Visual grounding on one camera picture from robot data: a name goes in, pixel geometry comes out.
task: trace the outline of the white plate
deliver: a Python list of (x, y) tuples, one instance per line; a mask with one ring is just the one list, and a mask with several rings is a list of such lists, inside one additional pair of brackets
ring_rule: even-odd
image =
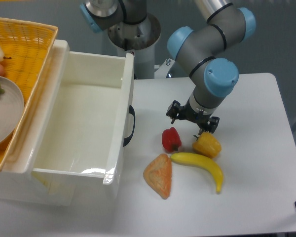
[(0, 143), (11, 134), (21, 119), (24, 99), (20, 88), (7, 78), (0, 77)]

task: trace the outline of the wicker basket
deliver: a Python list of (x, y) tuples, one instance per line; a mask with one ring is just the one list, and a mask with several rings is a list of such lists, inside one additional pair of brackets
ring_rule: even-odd
[(23, 115), (13, 134), (0, 143), (0, 171), (22, 129), (57, 32), (55, 26), (0, 18), (0, 46), (5, 57), (11, 57), (1, 64), (5, 68), (5, 77), (19, 86), (25, 101)]

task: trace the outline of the black handle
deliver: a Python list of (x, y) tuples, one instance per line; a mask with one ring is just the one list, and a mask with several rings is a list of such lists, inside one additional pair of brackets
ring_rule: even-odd
[(133, 117), (134, 117), (134, 124), (133, 124), (133, 131), (132, 134), (130, 134), (129, 137), (125, 137), (124, 138), (124, 143), (123, 146), (127, 146), (127, 144), (130, 142), (130, 140), (132, 139), (133, 135), (134, 135), (134, 130), (135, 130), (135, 121), (136, 121), (136, 116), (135, 116), (135, 110), (133, 108), (133, 106), (129, 105), (129, 110), (128, 113), (130, 113)]

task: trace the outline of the yellow banana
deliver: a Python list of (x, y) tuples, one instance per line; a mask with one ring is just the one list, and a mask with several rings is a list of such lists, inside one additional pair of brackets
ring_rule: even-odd
[(216, 162), (214, 162), (212, 159), (203, 155), (188, 152), (174, 153), (170, 156), (170, 158), (175, 163), (195, 165), (206, 169), (208, 172), (211, 173), (216, 182), (216, 192), (220, 193), (223, 183), (223, 172), (219, 165), (216, 164)]

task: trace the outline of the white plastic box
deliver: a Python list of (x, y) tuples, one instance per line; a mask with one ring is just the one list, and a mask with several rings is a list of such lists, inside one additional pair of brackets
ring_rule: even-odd
[(87, 185), (99, 201), (114, 201), (135, 128), (133, 55), (69, 52), (56, 40), (50, 60), (0, 172), (0, 198), (69, 205), (76, 185)]

